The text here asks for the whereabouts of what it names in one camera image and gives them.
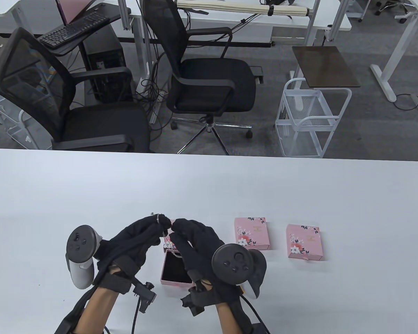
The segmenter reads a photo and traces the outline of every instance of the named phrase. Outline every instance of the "gloved hand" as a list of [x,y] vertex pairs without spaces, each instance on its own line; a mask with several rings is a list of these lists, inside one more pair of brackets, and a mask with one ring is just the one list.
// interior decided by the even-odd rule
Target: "gloved hand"
[[135,238],[145,235],[145,242],[134,249],[128,250],[125,255],[128,255],[138,267],[141,267],[146,262],[146,252],[150,246],[160,244],[160,237],[167,235],[167,229],[171,227],[170,219],[165,215],[148,216],[139,221],[130,224],[115,237],[110,240],[101,240],[98,250],[94,257],[98,260],[104,260],[112,251],[121,247],[129,247]]
[[180,252],[187,272],[199,272],[200,278],[212,284],[220,300],[227,303],[239,300],[242,294],[241,288],[224,283],[215,276],[212,270],[212,256],[220,246],[225,244],[214,229],[198,221],[179,218],[173,223],[172,231],[174,233],[170,235],[170,240]]

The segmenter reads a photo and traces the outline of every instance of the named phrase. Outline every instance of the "chair seat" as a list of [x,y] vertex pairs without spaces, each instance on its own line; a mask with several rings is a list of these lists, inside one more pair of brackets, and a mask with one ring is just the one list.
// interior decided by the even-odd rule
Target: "chair seat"
[[[230,79],[235,83],[235,92],[226,112],[249,111],[255,101],[255,79],[249,65],[239,59],[196,58],[187,59],[180,65],[185,79]],[[175,104],[177,112],[216,113],[224,100],[228,88],[181,86],[172,80],[169,97],[179,94]]]
[[150,129],[145,111],[134,102],[75,108],[65,118],[62,141],[112,135],[133,139],[135,152],[149,152]]

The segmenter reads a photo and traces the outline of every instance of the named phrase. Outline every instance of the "forearm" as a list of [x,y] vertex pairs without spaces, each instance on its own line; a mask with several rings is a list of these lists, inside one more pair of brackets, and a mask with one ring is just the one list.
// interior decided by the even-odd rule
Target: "forearm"
[[223,334],[242,334],[229,305],[222,303],[217,304],[216,307]]
[[88,301],[73,333],[102,334],[118,293],[106,288],[97,288]]

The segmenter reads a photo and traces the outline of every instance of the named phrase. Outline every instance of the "gray carpet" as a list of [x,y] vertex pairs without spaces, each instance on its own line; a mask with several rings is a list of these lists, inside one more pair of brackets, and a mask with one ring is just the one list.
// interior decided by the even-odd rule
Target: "gray carpet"
[[[418,111],[400,111],[388,102],[374,79],[370,64],[381,68],[389,59],[405,25],[393,19],[394,12],[381,16],[373,15],[374,6],[364,21],[351,20],[350,32],[341,32],[334,45],[338,46],[347,63],[356,73],[362,87],[353,89],[353,97],[336,130],[333,140],[325,154],[326,158],[339,159],[383,159],[418,161]],[[322,43],[318,35],[315,45]],[[134,68],[133,44],[124,44],[128,66]],[[186,57],[219,56],[222,48],[204,47],[189,49]],[[241,130],[220,129],[219,133],[231,154],[244,156],[281,156],[273,124],[276,118],[280,96],[289,70],[296,67],[290,46],[274,46],[271,49],[230,48],[227,57],[245,60],[250,65],[260,65],[265,74],[263,85],[257,87],[256,102],[252,111],[240,114],[226,113],[220,121],[234,124],[247,124],[254,127],[254,137],[245,138]],[[165,58],[160,62],[160,82],[166,80],[169,64]],[[418,32],[405,56],[401,60],[390,83],[399,93],[418,95]],[[329,93],[326,98],[333,110],[337,110],[342,96]],[[410,99],[400,97],[398,104],[403,108],[414,107]],[[160,121],[164,124],[170,111],[163,106]],[[162,135],[152,143],[152,150],[158,153],[175,153],[189,140],[200,127],[194,124],[179,124],[179,129],[163,129]],[[18,144],[7,137],[0,127],[0,148],[16,148]],[[215,138],[204,134],[187,151],[189,154],[223,154]]]

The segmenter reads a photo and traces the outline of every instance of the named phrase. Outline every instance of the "keyboard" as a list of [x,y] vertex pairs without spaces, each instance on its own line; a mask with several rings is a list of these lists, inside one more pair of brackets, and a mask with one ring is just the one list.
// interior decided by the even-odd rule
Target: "keyboard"
[[96,30],[97,27],[102,27],[109,22],[110,18],[95,10],[64,27],[43,35],[40,41],[48,48],[56,49],[75,39],[77,36],[83,35],[90,30]]

